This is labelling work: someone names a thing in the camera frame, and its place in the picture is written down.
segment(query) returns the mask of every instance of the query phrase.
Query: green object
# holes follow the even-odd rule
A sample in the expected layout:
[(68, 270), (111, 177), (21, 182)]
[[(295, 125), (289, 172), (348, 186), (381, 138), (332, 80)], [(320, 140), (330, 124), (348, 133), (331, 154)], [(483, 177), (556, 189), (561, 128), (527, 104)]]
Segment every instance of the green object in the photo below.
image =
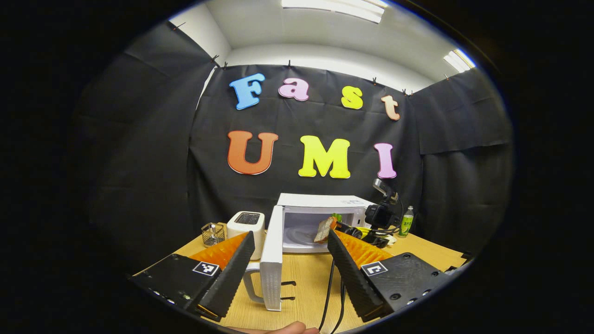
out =
[(405, 215), (402, 217), (402, 223), (400, 224), (400, 231), (398, 231), (398, 236), (405, 238), (410, 231), (410, 226), (412, 225), (412, 219), (415, 215), (412, 212), (412, 206), (409, 206), (408, 210), (406, 211)]

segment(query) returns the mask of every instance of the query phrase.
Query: table surface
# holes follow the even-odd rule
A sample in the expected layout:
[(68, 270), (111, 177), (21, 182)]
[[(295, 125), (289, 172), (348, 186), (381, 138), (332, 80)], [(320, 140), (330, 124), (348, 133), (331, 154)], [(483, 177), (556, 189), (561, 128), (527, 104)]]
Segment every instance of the table surface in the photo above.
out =
[[(224, 229), (225, 235), (227, 235), (226, 225)], [(406, 238), (396, 239), (397, 241), (392, 246), (386, 247), (384, 250), (394, 255), (410, 252), (441, 271), (446, 271), (450, 266), (460, 267), (465, 262), (465, 259), (461, 258), (462, 253), (434, 244), (415, 235), (409, 234)], [(182, 256), (191, 256), (203, 249), (205, 249), (205, 246), (202, 242), (202, 236), (198, 236), (175, 253)], [(326, 301), (331, 263), (332, 256), (330, 253), (283, 253), (282, 281), (295, 281), (297, 286), (282, 286), (281, 297), (295, 297), (295, 300), (282, 301), (282, 311), (280, 312), (268, 311), (264, 304), (253, 302), (248, 297), (245, 285), (241, 283), (227, 316), (222, 318), (218, 324), (249, 329), (274, 330), (299, 320), (305, 323), (307, 328), (319, 326), (324, 311), (324, 302)], [(260, 274), (253, 274), (252, 280), (254, 281), (256, 294), (262, 296)], [(321, 334), (328, 334), (332, 331), (338, 321), (339, 314), (340, 273), (338, 269), (334, 268), (330, 302)], [(347, 294), (345, 315), (336, 333), (363, 324), (365, 323), (355, 313)]]

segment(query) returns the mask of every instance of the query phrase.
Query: black fabric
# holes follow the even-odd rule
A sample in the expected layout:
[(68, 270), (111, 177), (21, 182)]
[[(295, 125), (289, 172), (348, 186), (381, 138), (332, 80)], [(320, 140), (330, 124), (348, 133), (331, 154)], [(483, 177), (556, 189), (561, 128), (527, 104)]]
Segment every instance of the black fabric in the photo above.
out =
[(473, 257), (503, 221), (514, 171), (511, 144), (423, 157), (423, 196), (411, 232)]
[(171, 23), (138, 38), (85, 89), (70, 149), (73, 193), (134, 273), (193, 239), (188, 137), (214, 63)]
[[(237, 110), (237, 97), (231, 81), (262, 73), (260, 102)], [(303, 102), (286, 99), (278, 88), (286, 78), (301, 78), (309, 83), (309, 99)], [(359, 87), (363, 92), (361, 109), (345, 108), (340, 98), (344, 86)], [(392, 121), (385, 112), (385, 95), (392, 95), (399, 104), (400, 120)], [(230, 140), (228, 132), (249, 131), (246, 160), (260, 158), (259, 133), (276, 133), (272, 163), (259, 175), (245, 175), (233, 171), (227, 162)], [(246, 65), (218, 68), (200, 99), (192, 126), (190, 150), (196, 168), (194, 190), (197, 196), (192, 206), (198, 208), (201, 220), (227, 221), (236, 212), (262, 212), (266, 224), (280, 193), (356, 195), (370, 201), (381, 200), (372, 187), (380, 170), (375, 143), (393, 145), (394, 170), (397, 177), (386, 182), (402, 195), (405, 205), (417, 206), (421, 200), (422, 161), (415, 117), (408, 108), (408, 98), (402, 92), (373, 85), (372, 82), (351, 75), (313, 68), (282, 65)], [(320, 138), (328, 150), (334, 139), (350, 141), (348, 148), (349, 179), (300, 177), (304, 145), (301, 136)]]
[(488, 78), (478, 68), (453, 75), (416, 93), (421, 154), (511, 142), (511, 122)]

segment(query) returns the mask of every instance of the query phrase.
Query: white wall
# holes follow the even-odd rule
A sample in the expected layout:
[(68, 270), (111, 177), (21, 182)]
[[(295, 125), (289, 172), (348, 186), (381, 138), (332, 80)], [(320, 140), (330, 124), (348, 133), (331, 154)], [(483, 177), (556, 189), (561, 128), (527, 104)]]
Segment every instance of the white wall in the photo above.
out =
[(417, 92), (435, 81), (406, 67), (365, 53), (310, 44), (270, 44), (233, 49), (225, 61), (233, 65), (291, 65), (320, 68), (376, 81), (385, 86)]
[(176, 26), (185, 22), (179, 29), (198, 43), (209, 56), (219, 55), (216, 59), (218, 64), (225, 63), (225, 59), (231, 51), (231, 45), (205, 3), (191, 7), (170, 18), (169, 21)]

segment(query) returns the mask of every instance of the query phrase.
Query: white microwave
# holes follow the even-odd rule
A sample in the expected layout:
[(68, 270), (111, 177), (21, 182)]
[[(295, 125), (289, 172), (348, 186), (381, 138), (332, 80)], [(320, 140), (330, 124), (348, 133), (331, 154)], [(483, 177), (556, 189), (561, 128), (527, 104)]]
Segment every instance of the white microwave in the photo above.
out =
[[(349, 226), (371, 227), (365, 223), (365, 210), (374, 203), (357, 196), (329, 196), (281, 193), (268, 223), (262, 257), (251, 263), (244, 274), (249, 297), (263, 303), (269, 311), (280, 311), (280, 284), (283, 253), (324, 253), (326, 244), (313, 242), (318, 224), (332, 213), (342, 215)], [(260, 272), (263, 296), (256, 296), (251, 274)]]

